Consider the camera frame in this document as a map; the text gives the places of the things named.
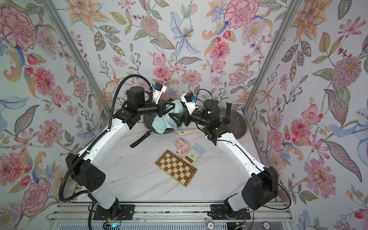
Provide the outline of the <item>glass pot lid black handle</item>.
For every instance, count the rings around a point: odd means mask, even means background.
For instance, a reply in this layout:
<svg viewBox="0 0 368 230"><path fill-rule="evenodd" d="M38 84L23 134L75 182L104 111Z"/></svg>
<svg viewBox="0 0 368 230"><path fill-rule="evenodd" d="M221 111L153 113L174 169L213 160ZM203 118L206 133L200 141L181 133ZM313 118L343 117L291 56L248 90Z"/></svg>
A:
<svg viewBox="0 0 368 230"><path fill-rule="evenodd" d="M220 121L236 139L242 138L247 132L245 117L239 112L232 110L231 103L226 103L226 107L220 109Z"/></svg>

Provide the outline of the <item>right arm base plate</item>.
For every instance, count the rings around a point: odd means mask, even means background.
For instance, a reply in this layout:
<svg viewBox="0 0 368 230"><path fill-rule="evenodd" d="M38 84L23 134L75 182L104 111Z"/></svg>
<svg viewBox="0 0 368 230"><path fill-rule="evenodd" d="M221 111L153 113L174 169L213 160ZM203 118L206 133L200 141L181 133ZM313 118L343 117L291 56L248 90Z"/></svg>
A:
<svg viewBox="0 0 368 230"><path fill-rule="evenodd" d="M225 204L212 204L207 213L213 220L249 220L251 215L248 209L233 211Z"/></svg>

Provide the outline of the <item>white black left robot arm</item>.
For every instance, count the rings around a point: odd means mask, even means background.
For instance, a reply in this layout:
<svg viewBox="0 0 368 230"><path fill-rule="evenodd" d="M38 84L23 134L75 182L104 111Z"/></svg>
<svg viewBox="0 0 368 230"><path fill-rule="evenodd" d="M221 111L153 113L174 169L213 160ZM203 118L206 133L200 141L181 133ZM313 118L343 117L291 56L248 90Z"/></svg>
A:
<svg viewBox="0 0 368 230"><path fill-rule="evenodd" d="M105 185L106 175L99 166L111 148L140 121L142 115L162 117L170 111L166 108L168 102L161 100L161 95L166 89L166 86L158 83L152 85L149 91L139 86L128 89L126 103L111 114L108 126L79 154L69 155L66 158L68 171L59 189L60 201L67 202L79 195L87 194L104 210L115 209L118 206L118 199ZM85 189L66 198L64 186L69 178Z"/></svg>

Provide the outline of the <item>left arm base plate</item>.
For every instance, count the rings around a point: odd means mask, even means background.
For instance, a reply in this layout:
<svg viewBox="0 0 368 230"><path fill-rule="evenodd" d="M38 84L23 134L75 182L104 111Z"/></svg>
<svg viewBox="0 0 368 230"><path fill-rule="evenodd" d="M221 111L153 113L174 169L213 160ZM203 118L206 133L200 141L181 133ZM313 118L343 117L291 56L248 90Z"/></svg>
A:
<svg viewBox="0 0 368 230"><path fill-rule="evenodd" d="M110 209L103 209L97 206L93 220L132 220L134 215L135 205L117 205L112 206Z"/></svg>

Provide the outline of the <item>light green cloth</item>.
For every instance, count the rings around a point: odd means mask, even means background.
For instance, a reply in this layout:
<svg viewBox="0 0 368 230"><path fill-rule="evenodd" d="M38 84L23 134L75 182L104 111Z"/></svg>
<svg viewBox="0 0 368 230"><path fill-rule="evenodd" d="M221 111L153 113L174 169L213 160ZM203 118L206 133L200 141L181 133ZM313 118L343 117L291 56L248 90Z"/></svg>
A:
<svg viewBox="0 0 368 230"><path fill-rule="evenodd" d="M184 113L185 109L179 100L174 100L171 103L173 103L173 105L167 104L166 109L173 109L162 117L156 117L152 123L153 129L159 134L163 134L167 129L174 130L175 132L178 131L176 122L169 116L169 114L176 113L181 115Z"/></svg>

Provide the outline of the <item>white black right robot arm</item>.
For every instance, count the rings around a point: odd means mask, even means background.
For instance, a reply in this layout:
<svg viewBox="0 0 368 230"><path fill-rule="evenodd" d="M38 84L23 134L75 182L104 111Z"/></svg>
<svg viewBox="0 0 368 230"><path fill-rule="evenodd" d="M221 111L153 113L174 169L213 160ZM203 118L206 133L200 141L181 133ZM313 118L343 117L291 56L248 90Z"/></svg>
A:
<svg viewBox="0 0 368 230"><path fill-rule="evenodd" d="M193 95L182 96L184 111L171 113L170 117L178 126L195 123L203 126L207 139L224 151L241 170L245 178L242 191L224 200L225 209L234 214L242 209L257 210L278 196L278 173L273 167L265 167L257 161L235 138L227 125L231 123L232 105L226 105L224 117L220 117L218 101L205 100L203 109L197 109Z"/></svg>

